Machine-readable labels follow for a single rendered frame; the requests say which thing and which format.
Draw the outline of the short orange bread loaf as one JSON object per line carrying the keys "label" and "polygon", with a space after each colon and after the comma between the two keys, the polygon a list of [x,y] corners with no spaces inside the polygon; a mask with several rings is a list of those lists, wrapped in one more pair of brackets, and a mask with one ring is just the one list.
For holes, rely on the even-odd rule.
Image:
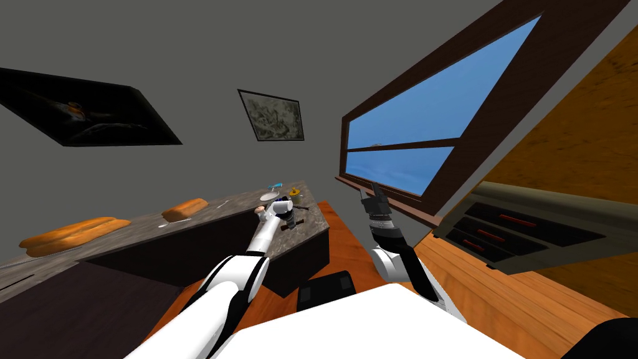
{"label": "short orange bread loaf", "polygon": [[193,214],[207,207],[209,203],[202,198],[196,198],[181,203],[161,213],[163,219],[167,223],[176,223],[178,221],[190,218]]}

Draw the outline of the grey framed picture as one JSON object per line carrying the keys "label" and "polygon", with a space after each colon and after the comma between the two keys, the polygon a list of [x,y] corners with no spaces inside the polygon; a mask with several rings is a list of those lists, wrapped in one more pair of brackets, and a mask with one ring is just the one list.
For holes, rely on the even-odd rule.
{"label": "grey framed picture", "polygon": [[303,141],[300,102],[239,89],[238,94],[258,141]]}

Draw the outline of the olive cabinet with dark drawers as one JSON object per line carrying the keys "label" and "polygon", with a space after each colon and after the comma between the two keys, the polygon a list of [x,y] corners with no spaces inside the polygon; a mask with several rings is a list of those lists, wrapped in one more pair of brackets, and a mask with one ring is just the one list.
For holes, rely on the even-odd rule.
{"label": "olive cabinet with dark drawers", "polygon": [[638,252],[638,205],[483,182],[432,235],[519,274]]}

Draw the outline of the black framed picture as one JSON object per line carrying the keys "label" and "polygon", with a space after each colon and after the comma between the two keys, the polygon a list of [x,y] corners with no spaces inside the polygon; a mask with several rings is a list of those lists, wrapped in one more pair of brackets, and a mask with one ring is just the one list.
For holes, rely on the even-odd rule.
{"label": "black framed picture", "polygon": [[0,104],[61,146],[182,144],[127,85],[0,68]]}

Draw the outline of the brown framed window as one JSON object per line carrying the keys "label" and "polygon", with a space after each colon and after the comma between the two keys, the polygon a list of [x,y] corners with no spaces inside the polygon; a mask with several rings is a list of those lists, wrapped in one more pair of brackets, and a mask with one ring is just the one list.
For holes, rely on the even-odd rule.
{"label": "brown framed window", "polygon": [[501,0],[342,119],[338,179],[429,227],[638,0]]}

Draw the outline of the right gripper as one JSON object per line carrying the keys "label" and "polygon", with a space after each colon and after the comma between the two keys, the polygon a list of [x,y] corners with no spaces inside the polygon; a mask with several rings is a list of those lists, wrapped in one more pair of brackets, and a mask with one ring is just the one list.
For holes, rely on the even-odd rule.
{"label": "right gripper", "polygon": [[371,182],[371,187],[374,192],[374,197],[368,197],[365,188],[359,190],[361,204],[365,212],[371,217],[389,215],[389,202],[387,197],[384,197],[380,185],[376,182]]}

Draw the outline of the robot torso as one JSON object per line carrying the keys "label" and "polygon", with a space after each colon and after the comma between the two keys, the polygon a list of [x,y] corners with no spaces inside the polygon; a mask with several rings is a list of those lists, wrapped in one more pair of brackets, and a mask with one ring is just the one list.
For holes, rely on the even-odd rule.
{"label": "robot torso", "polygon": [[234,334],[211,359],[524,359],[399,284],[387,284]]}

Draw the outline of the long orange baguette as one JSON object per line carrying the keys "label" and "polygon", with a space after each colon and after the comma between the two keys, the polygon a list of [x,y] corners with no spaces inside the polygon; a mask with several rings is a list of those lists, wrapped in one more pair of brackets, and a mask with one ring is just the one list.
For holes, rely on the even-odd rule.
{"label": "long orange baguette", "polygon": [[84,243],[130,225],[114,217],[99,217],[64,226],[20,242],[30,257],[44,257],[79,247]]}

